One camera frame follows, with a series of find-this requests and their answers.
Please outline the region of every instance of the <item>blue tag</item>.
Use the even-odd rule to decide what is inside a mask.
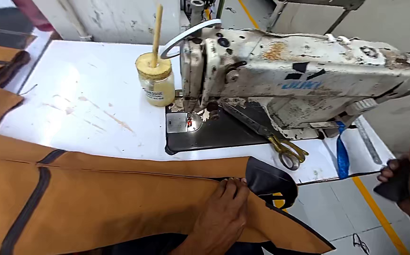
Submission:
[[[348,153],[345,149],[345,145],[341,140],[342,132],[345,130],[345,124],[341,121],[336,121],[339,125],[339,137],[337,138],[337,174],[339,175],[339,179],[345,179],[348,177],[348,169],[350,167],[350,160],[348,159]]]

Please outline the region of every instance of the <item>cork stopper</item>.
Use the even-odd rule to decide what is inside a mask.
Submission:
[[[150,66],[153,53],[148,52],[140,55],[135,61],[135,66],[139,75],[148,80],[162,80],[167,78],[172,72],[172,64],[169,59],[158,59],[156,67]]]

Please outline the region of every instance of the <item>tan garment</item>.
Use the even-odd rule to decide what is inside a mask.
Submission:
[[[247,177],[254,160],[121,159],[0,136],[0,254],[62,254],[148,235],[188,234],[218,185],[209,178]],[[264,170],[256,169],[248,180],[255,189],[262,180],[256,171]],[[239,241],[272,241],[310,253],[334,248],[254,193]]]

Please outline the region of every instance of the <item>jar label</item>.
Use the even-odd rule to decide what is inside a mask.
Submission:
[[[164,100],[164,95],[162,94],[162,92],[154,92],[150,90],[145,90],[145,93],[147,97],[152,100]]]

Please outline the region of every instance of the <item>machine base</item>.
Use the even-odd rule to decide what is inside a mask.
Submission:
[[[285,139],[284,135],[272,127],[270,118],[258,102],[245,102],[243,106],[237,105],[236,107],[254,121],[268,127],[278,138]],[[166,106],[165,113],[172,113],[171,109],[174,109],[172,105]],[[199,125],[200,128],[197,130],[191,132],[166,133],[167,143],[165,151],[173,155],[184,151],[269,143],[268,140],[256,134],[221,107],[219,107],[218,111],[218,120],[204,119],[202,124]],[[184,113],[184,111],[181,110],[174,113]],[[324,135],[321,133],[319,137],[315,138],[323,139]],[[302,140],[303,138],[286,139]]]

